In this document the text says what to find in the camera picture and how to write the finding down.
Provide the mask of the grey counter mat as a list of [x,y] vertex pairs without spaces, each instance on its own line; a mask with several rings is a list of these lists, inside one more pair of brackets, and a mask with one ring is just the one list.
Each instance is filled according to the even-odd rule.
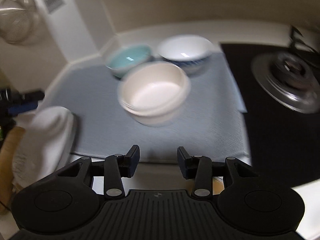
[[171,63],[144,64],[119,80],[105,66],[69,72],[42,107],[78,119],[73,152],[104,158],[132,145],[145,163],[175,163],[178,147],[213,160],[249,155],[243,115],[223,54],[189,77]]

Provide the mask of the black gas stove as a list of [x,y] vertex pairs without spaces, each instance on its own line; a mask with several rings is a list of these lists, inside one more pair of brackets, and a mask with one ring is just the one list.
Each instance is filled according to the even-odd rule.
[[285,47],[221,44],[242,96],[253,167],[294,187],[319,179],[319,52],[290,28]]

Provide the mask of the wooden cutting board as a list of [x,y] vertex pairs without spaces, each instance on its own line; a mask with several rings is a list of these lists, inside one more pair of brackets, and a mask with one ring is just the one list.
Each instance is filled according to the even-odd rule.
[[6,213],[12,197],[12,160],[25,133],[23,127],[15,126],[9,131],[1,147],[1,215]]

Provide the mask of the cream beige bowl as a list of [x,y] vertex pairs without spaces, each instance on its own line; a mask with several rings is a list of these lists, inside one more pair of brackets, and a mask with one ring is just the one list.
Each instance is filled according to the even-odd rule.
[[118,102],[136,122],[158,126],[177,116],[191,91],[185,71],[173,63],[144,63],[129,71],[117,89]]

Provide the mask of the large white floral plate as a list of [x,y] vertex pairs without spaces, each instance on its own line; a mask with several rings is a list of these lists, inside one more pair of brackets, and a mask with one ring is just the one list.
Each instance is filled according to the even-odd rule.
[[37,113],[14,154],[13,184],[25,188],[64,167],[75,134],[75,116],[65,107],[48,107]]

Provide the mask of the blue white patterned bowl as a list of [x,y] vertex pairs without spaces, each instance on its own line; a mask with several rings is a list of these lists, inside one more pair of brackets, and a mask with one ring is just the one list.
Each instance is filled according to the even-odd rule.
[[157,52],[163,60],[177,65],[188,75],[195,75],[209,61],[214,46],[199,35],[176,35],[162,41]]

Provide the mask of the teal glazed bowl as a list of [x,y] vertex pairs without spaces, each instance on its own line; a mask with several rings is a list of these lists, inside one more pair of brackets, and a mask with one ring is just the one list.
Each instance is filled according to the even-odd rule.
[[151,60],[151,47],[146,44],[135,44],[116,51],[107,59],[105,65],[113,76],[121,79],[131,69]]

